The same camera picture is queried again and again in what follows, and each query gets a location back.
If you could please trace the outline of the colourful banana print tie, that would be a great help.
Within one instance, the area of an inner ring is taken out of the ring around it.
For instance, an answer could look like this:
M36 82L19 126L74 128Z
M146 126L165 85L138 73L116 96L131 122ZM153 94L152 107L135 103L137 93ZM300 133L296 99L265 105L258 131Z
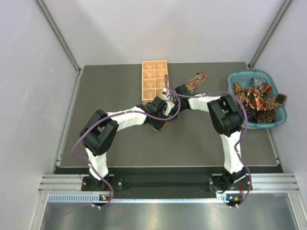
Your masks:
M207 74L203 71L196 72L186 83L187 89L193 93L205 80L207 79Z

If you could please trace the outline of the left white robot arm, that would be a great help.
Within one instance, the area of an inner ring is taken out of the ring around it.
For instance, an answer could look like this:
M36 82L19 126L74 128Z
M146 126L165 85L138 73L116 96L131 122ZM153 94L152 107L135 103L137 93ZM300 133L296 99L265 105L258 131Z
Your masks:
M140 104L118 113L97 110L80 136L90 162L89 179L98 190L107 188L109 179L106 152L110 149L115 135L123 129L149 124L154 130L161 130L178 110L178 102L155 97L152 102Z

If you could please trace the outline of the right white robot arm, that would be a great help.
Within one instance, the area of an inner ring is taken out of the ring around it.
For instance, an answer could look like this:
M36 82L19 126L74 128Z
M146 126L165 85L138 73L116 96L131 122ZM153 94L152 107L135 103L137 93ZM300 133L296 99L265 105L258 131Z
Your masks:
M244 118L233 97L193 95L186 85L175 88L175 92L181 99L182 109L208 112L215 131L221 137L225 172L221 176L211 177L212 190L222 193L236 189L246 177L246 169L242 163L239 144Z

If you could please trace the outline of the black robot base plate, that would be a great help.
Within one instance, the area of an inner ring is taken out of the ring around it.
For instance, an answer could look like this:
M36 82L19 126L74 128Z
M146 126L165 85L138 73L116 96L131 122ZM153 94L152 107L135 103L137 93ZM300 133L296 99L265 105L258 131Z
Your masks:
M201 198L215 192L247 191L250 176L243 169L234 174L222 167L110 168L103 179L92 173L83 179L82 191L107 191L116 198Z

